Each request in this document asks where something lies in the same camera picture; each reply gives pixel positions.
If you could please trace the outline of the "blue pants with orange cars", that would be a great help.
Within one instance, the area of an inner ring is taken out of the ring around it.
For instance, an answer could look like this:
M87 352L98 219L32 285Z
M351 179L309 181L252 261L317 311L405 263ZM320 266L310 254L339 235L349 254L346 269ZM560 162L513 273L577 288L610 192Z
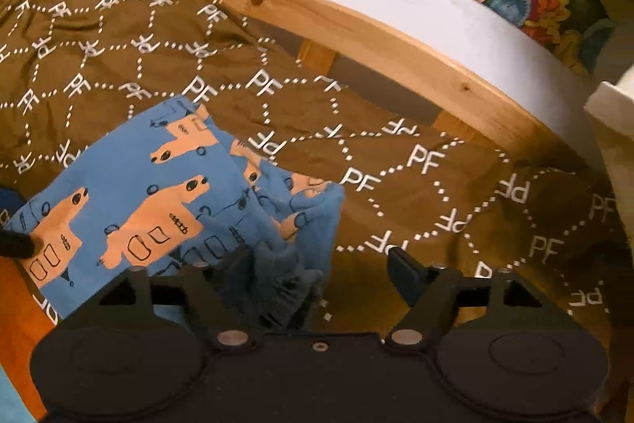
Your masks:
M220 293L268 329L303 322L323 289L343 188L277 167L178 97L83 151L6 225L30 236L21 261L69 316L124 270L220 270Z

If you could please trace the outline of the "brown patterned bed cover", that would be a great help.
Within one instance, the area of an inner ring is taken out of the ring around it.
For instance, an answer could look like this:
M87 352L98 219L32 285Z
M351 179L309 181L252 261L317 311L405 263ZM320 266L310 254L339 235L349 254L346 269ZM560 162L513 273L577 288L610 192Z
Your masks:
M1 229L106 134L178 97L277 167L345 193L330 270L303 322L254 351L210 351L185 316L177 274L131 267L69 316L1 258L6 422L628 422L633 417L633 267L614 190L576 167L514 158L361 97L303 84L291 119L276 80L249 79L245 126L179 94L87 141L71 117L42 159L1 147L17 195ZM409 311L388 249L460 270L456 320L427 351L385 339Z

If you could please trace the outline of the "white hanging garment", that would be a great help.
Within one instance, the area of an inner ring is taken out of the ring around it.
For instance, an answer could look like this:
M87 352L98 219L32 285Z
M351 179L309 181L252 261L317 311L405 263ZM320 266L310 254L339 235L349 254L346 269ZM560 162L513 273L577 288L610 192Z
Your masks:
M619 217L633 244L633 70L616 85L602 82L584 105L614 193Z

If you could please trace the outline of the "wooden bed frame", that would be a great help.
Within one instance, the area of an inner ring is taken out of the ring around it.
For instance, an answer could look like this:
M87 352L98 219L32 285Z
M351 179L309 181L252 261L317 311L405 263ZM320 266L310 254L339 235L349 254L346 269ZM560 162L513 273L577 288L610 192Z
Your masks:
M382 75L514 158L564 167L591 159L581 128L549 128L431 47L326 0L1 0L1 147L39 160L63 115L87 141L126 109L179 94L245 126L255 100L272 97L249 87L253 78L278 82L291 119L314 112L299 87L338 90L325 61L286 54L261 23Z

